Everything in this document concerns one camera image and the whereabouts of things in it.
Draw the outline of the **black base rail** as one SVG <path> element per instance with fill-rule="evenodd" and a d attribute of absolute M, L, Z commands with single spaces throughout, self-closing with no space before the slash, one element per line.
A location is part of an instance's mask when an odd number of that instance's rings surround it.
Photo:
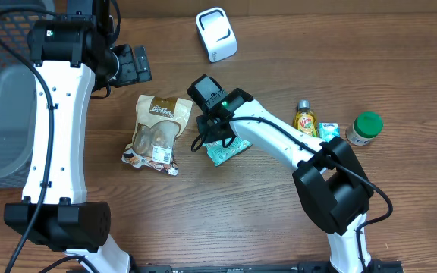
<path fill-rule="evenodd" d="M 299 262 L 296 265 L 237 265 L 205 267 L 171 267 L 170 265 L 135 266 L 139 273 L 329 273 L 336 272 L 329 262 Z M 401 262 L 371 261 L 367 272 L 402 273 Z"/>

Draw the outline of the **green lidded jar with tissues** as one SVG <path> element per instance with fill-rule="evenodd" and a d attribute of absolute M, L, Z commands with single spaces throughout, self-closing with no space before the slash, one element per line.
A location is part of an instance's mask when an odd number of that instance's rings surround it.
<path fill-rule="evenodd" d="M 355 146 L 365 146 L 382 132 L 383 126 L 380 115 L 365 111 L 346 129 L 346 137 Z"/>

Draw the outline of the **dark grey plastic basket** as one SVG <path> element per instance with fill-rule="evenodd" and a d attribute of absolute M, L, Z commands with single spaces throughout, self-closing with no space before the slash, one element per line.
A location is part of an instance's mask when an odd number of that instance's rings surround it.
<path fill-rule="evenodd" d="M 29 55 L 27 34 L 42 18 L 31 8 L 54 11 L 52 1 L 0 0 L 0 10 L 16 12 L 0 17 L 0 39 L 14 52 Z M 36 117 L 33 73 L 0 46 L 0 187 L 23 187 L 30 170 Z"/>

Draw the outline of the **small teal tissue pack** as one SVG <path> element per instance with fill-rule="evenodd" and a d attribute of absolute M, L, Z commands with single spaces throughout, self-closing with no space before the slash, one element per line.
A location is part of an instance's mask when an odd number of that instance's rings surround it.
<path fill-rule="evenodd" d="M 340 136 L 340 130 L 337 123 L 319 123 L 319 137 L 329 142 L 334 137 Z"/>

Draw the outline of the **yellow liquid bottle silver cap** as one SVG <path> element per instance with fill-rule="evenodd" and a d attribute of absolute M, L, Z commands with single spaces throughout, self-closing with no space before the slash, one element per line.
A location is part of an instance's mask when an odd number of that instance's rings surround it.
<path fill-rule="evenodd" d="M 293 127 L 312 137 L 318 137 L 318 121 L 316 114 L 310 108 L 310 102 L 302 99 L 297 106 L 297 113 L 293 120 Z"/>

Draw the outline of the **brown snack wrapper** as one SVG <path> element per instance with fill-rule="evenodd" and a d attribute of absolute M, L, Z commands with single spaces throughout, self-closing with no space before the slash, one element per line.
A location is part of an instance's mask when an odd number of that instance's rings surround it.
<path fill-rule="evenodd" d="M 192 106 L 192 101 L 177 97 L 139 96 L 134 134 L 121 160 L 134 168 L 148 167 L 176 176 L 174 145 L 187 126 Z"/>

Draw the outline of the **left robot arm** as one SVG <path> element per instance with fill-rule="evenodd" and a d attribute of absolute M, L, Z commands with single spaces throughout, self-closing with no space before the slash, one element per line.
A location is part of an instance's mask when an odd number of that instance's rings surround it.
<path fill-rule="evenodd" d="M 114 1 L 70 1 L 63 14 L 45 11 L 28 33 L 22 58 L 36 78 L 36 121 L 27 182 L 5 206 L 7 226 L 22 241 L 61 252 L 88 272 L 135 272 L 133 257 L 110 233 L 106 202 L 87 199 L 83 169 L 86 114 L 99 89 L 150 80 L 128 45 L 118 45 Z"/>

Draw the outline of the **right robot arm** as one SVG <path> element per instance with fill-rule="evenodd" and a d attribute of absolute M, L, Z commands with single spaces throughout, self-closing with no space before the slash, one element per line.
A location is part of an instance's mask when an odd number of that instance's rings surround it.
<path fill-rule="evenodd" d="M 373 188 L 346 141 L 336 136 L 326 142 L 301 133 L 249 93 L 227 93 L 207 75 L 195 80 L 187 94 L 202 111 L 193 150 L 214 141 L 227 147 L 241 138 L 267 152 L 291 171 L 303 210 L 327 234 L 330 269 L 368 271 L 371 256 L 363 224 Z"/>

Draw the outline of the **white barcode scanner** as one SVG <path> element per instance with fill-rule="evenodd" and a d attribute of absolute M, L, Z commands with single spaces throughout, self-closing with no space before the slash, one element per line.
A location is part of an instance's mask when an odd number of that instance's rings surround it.
<path fill-rule="evenodd" d="M 231 57 L 237 52 L 237 39 L 222 8 L 202 11 L 195 21 L 198 36 L 211 63 Z"/>

